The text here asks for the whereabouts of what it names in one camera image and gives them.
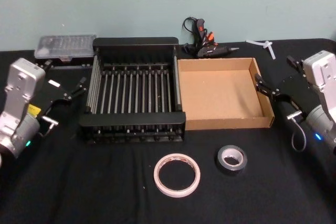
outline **cardboard box lid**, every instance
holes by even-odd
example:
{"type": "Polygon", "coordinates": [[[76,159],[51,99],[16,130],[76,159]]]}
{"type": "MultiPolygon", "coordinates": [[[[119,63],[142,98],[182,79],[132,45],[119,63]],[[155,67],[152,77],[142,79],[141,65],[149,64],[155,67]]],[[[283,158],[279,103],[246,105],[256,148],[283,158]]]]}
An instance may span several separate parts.
{"type": "Polygon", "coordinates": [[[253,58],[179,60],[186,130],[270,127],[269,99],[255,90],[253,58]]]}

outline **black tablecloth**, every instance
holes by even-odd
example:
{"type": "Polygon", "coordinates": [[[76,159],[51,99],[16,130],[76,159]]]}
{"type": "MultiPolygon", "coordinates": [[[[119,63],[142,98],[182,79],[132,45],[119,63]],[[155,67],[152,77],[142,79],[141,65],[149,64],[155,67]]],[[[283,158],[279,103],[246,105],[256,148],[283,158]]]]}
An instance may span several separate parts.
{"type": "MultiPolygon", "coordinates": [[[[232,57],[255,57],[273,84],[295,74],[287,55],[336,52],[336,43],[326,39],[273,41],[276,60],[261,46],[229,45],[240,47],[232,57]]],[[[19,57],[32,59],[33,52],[0,53],[1,87],[19,57]]],[[[89,70],[48,74],[68,89],[81,76],[89,77],[89,70]]],[[[1,92],[1,109],[4,101],[1,92]]],[[[61,125],[46,139],[33,140],[1,174],[0,223],[336,223],[336,157],[309,131],[307,150],[295,153],[283,119],[286,108],[273,108],[270,129],[193,131],[183,143],[97,146],[86,146],[76,134],[80,109],[56,109],[61,125]],[[216,151],[229,144],[248,156],[246,169],[235,177],[222,174],[214,162],[216,151]],[[155,164],[170,153],[189,155],[199,165],[201,182],[188,197],[167,197],[154,184],[155,164]]],[[[167,168],[164,177],[180,187],[192,180],[183,166],[167,168]]]]}

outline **masking tape roll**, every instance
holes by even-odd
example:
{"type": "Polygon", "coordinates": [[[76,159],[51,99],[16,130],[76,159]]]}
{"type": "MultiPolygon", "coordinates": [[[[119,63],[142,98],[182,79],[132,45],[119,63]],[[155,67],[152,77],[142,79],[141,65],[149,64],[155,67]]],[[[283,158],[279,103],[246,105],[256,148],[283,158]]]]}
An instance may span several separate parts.
{"type": "Polygon", "coordinates": [[[165,195],[173,198],[182,198],[185,196],[188,196],[191,194],[197,187],[198,184],[200,183],[201,180],[201,171],[200,168],[198,167],[197,163],[189,156],[184,155],[184,154],[179,154],[179,153],[173,153],[164,156],[162,159],[158,161],[154,168],[154,181],[157,186],[157,188],[165,195]],[[162,184],[159,178],[159,172],[166,163],[171,162],[171,161],[183,161],[191,166],[191,168],[195,172],[195,179],[192,182],[192,184],[185,189],[182,190],[172,190],[167,188],[165,185],[162,184]]]}

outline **clear plastic case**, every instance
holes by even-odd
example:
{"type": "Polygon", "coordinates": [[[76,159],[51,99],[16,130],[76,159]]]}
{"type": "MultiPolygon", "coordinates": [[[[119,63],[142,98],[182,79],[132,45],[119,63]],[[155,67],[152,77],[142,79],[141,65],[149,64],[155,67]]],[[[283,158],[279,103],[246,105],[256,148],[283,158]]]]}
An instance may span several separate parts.
{"type": "Polygon", "coordinates": [[[36,59],[71,61],[72,58],[93,57],[92,42],[96,35],[43,36],[34,52],[36,59]]]}

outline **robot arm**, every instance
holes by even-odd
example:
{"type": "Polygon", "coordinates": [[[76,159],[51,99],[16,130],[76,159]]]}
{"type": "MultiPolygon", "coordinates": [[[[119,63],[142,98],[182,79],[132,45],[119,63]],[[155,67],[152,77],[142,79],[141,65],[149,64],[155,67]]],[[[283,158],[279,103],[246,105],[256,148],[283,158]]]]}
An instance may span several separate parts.
{"type": "Polygon", "coordinates": [[[302,62],[292,57],[287,61],[299,74],[283,80],[277,89],[256,75],[257,91],[273,101],[290,103],[296,111],[287,119],[301,115],[316,138],[336,155],[336,56],[321,51],[302,62]]]}
{"type": "Polygon", "coordinates": [[[49,130],[58,122],[47,117],[53,105],[63,102],[71,103],[75,97],[85,93],[82,86],[85,78],[79,82],[73,92],[67,92],[60,84],[49,80],[45,82],[46,70],[51,66],[51,60],[46,61],[43,68],[20,58],[9,68],[7,94],[4,111],[0,115],[0,167],[2,155],[17,158],[27,143],[36,135],[40,128],[40,120],[50,124],[49,130]],[[29,106],[36,100],[36,113],[29,112],[29,106]]]}

